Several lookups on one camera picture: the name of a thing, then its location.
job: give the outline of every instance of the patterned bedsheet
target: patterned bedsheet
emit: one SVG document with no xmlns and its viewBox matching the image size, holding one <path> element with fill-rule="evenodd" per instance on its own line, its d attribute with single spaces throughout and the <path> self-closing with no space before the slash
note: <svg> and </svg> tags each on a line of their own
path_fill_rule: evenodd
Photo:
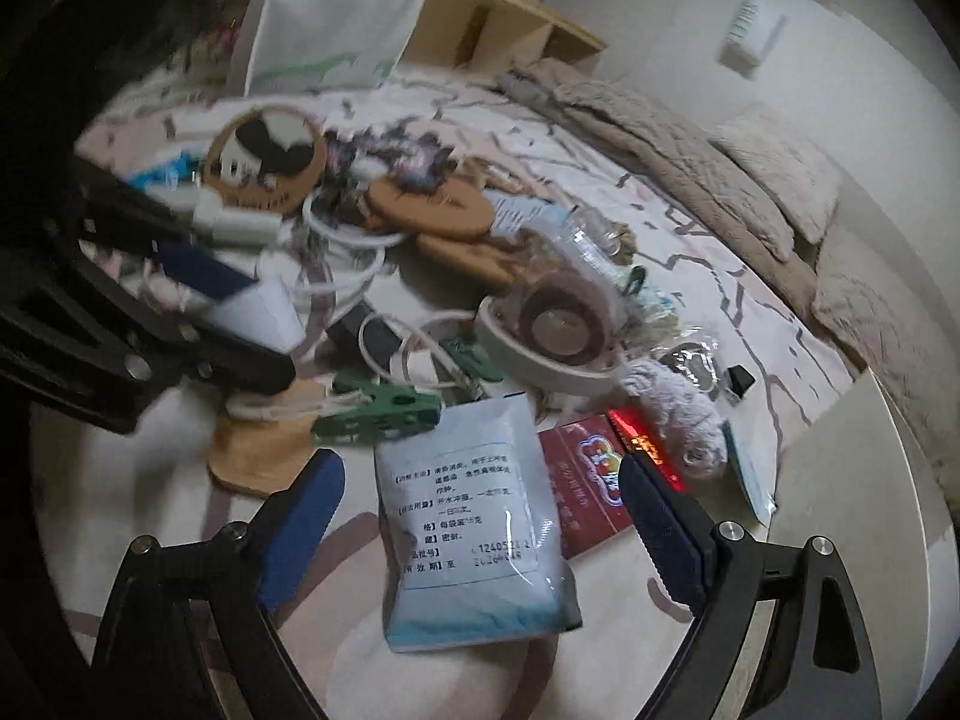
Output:
<svg viewBox="0 0 960 720">
<path fill-rule="evenodd" d="M 757 378 L 747 399 L 731 411 L 731 421 L 741 448 L 770 487 L 784 447 L 851 386 L 840 357 L 699 223 L 655 188 L 500 95 L 450 74 L 406 70 L 374 92 L 264 101 L 270 100 L 296 105 L 323 127 L 342 131 L 415 122 L 412 127 L 434 129 L 456 143 L 459 155 L 496 156 L 522 175 L 548 187 L 555 183 L 612 220 L 630 224 L 640 246 L 637 261 L 648 266 L 652 283 L 673 296 L 684 319 L 718 338 L 724 367 L 743 365 Z M 108 115 L 79 148 L 124 175 L 183 148 L 205 146 L 250 107 L 249 101 L 223 100 Z M 374 286 L 371 300 L 377 305 L 387 291 L 395 295 L 397 285 L 405 289 L 400 281 Z M 69 450 L 79 468 L 69 481 L 73 487 L 59 488 L 40 504 L 52 573 L 81 638 L 95 631 L 129 536 L 152 528 L 163 543 L 192 541 L 256 510 L 256 501 L 213 488 L 201 471 L 203 437 L 213 417 L 211 412 L 197 418 L 198 409 L 209 408 L 198 404 L 189 392 L 168 395 L 131 439 L 83 429 Z M 190 420 L 189 427 L 171 437 L 176 419 Z M 49 430 L 39 439 L 37 475 L 55 487 L 53 471 L 61 467 L 65 450 L 50 445 L 55 441 L 50 431 L 64 432 L 69 420 L 42 413 L 41 422 Z M 153 449 L 143 448 L 147 440 L 155 442 Z M 181 461 L 164 466 L 162 494 L 155 494 L 149 477 L 112 470 L 111 464 L 122 461 L 153 461 L 164 440 L 174 442 Z M 298 598 L 278 620 L 294 661 L 331 717 L 635 717 L 690 623 L 689 612 L 659 591 L 656 571 L 635 536 L 614 539 L 574 563 L 582 630 L 529 644 L 392 655 L 381 627 L 386 560 L 371 453 L 349 448 L 342 454 L 344 503 Z M 131 473 L 132 481 L 117 481 Z M 113 490 L 107 512 L 104 490 Z M 120 499 L 127 504 L 118 504 Z M 205 651 L 217 673 L 226 670 L 218 646 L 211 634 Z M 218 680 L 229 693 L 229 679 Z"/>
</svg>

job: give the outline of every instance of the white yarn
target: white yarn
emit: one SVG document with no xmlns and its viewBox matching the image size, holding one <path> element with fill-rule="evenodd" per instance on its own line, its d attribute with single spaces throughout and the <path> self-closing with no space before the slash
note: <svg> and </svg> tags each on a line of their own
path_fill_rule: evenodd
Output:
<svg viewBox="0 0 960 720">
<path fill-rule="evenodd" d="M 640 402 L 664 449 L 682 462 L 685 475 L 712 479 L 727 467 L 723 419 L 712 401 L 690 381 L 654 360 L 634 360 L 620 381 L 626 394 Z"/>
</svg>

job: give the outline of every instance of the white and blue packet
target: white and blue packet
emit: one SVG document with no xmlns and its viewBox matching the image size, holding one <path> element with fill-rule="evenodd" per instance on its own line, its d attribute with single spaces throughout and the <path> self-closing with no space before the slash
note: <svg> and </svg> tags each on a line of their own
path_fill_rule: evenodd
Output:
<svg viewBox="0 0 960 720">
<path fill-rule="evenodd" d="M 376 473 L 397 559 L 384 623 L 392 651 L 581 627 L 525 397 L 445 409 L 430 433 L 381 443 Z"/>
</svg>

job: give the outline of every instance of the screw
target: screw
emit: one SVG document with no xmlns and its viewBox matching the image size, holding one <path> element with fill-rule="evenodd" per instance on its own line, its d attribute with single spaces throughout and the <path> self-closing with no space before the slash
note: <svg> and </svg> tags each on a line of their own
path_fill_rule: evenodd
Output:
<svg viewBox="0 0 960 720">
<path fill-rule="evenodd" d="M 736 522 L 721 522 L 720 535 L 727 541 L 741 541 L 744 536 L 743 526 Z"/>
<path fill-rule="evenodd" d="M 186 343 L 196 343 L 200 341 L 200 333 L 192 324 L 184 322 L 179 327 L 179 331 L 181 332 L 181 338 L 183 338 Z"/>
<path fill-rule="evenodd" d="M 136 354 L 127 355 L 126 360 L 127 372 L 131 375 L 131 378 L 136 379 L 138 382 L 148 382 L 150 381 L 154 372 L 150 368 L 150 364 L 144 360 L 142 357 L 137 357 Z"/>
<path fill-rule="evenodd" d="M 247 535 L 246 522 L 229 522 L 220 528 L 220 532 L 231 541 L 240 541 Z"/>
<path fill-rule="evenodd" d="M 813 548 L 824 556 L 833 554 L 833 542 L 824 536 L 816 536 L 813 539 Z"/>
<path fill-rule="evenodd" d="M 130 551 L 133 552 L 134 555 L 145 555 L 152 550 L 154 544 L 153 536 L 137 536 L 130 542 Z"/>
</svg>

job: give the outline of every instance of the white wall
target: white wall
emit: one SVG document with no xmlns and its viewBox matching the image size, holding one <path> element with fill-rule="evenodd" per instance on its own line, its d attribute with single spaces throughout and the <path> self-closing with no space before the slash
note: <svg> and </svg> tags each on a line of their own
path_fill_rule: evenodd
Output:
<svg viewBox="0 0 960 720">
<path fill-rule="evenodd" d="M 864 23 L 813 0 L 778 0 L 784 33 L 746 79 L 718 62 L 740 1 L 551 4 L 611 43 L 597 76 L 656 95 L 701 127 L 753 100 L 792 119 L 877 201 L 960 320 L 960 115 Z"/>
</svg>

